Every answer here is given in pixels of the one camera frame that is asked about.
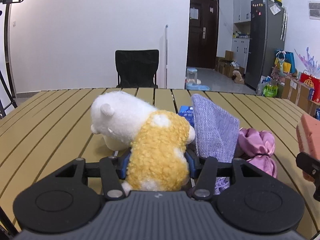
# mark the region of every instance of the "white wall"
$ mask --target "white wall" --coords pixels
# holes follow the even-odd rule
[[[6,5],[0,4],[0,10],[2,11],[2,15],[0,16],[0,70],[3,75],[3,78],[7,84],[8,89],[9,88],[9,82],[8,82],[8,75],[7,75],[7,69],[5,66],[5,57],[4,57],[4,15],[5,15],[5,7]],[[3,107],[7,106],[10,103],[10,100],[7,96],[7,93],[5,92],[2,83],[0,82],[0,99],[2,102]],[[6,109],[6,113],[8,114],[13,108],[13,106],[9,106],[8,109]]]
[[[183,88],[190,0],[24,0],[13,4],[10,53],[17,93],[115,87],[117,49],[159,49],[169,25],[168,86]]]
[[[288,10],[287,35],[285,38],[285,51],[294,52],[307,57],[306,48],[309,47],[311,56],[320,63],[320,21],[310,20],[308,1],[311,0],[282,0]],[[294,52],[295,66],[303,72],[305,66]]]
[[[219,0],[219,33],[217,56],[224,57],[231,50],[233,32],[233,0]]]

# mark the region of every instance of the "red gift box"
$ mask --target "red gift box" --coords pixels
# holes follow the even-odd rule
[[[320,101],[320,79],[310,76],[306,73],[301,73],[300,82],[305,83],[307,86],[313,88],[315,93],[313,94],[312,101]]]

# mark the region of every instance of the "pink sponge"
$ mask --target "pink sponge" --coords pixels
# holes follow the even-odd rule
[[[320,160],[320,121],[308,114],[303,114],[296,131],[300,152],[305,152]],[[303,177],[309,181],[314,180],[305,172],[303,172]]]

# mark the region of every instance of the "blue pet bowl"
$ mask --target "blue pet bowl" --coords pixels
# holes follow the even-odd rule
[[[188,89],[188,90],[201,90],[201,91],[209,91],[210,90],[210,88],[205,85],[188,85],[188,83],[186,83],[186,89]]]

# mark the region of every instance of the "teddy bear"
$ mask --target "teddy bear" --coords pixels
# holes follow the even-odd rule
[[[237,84],[244,84],[244,79],[241,76],[241,73],[238,70],[234,70],[232,73],[234,76],[236,76],[234,82]]]
[[[176,191],[188,182],[184,152],[195,131],[184,117],[114,91],[95,99],[91,119],[91,131],[105,136],[107,146],[131,147],[122,183],[126,195],[131,190]]]

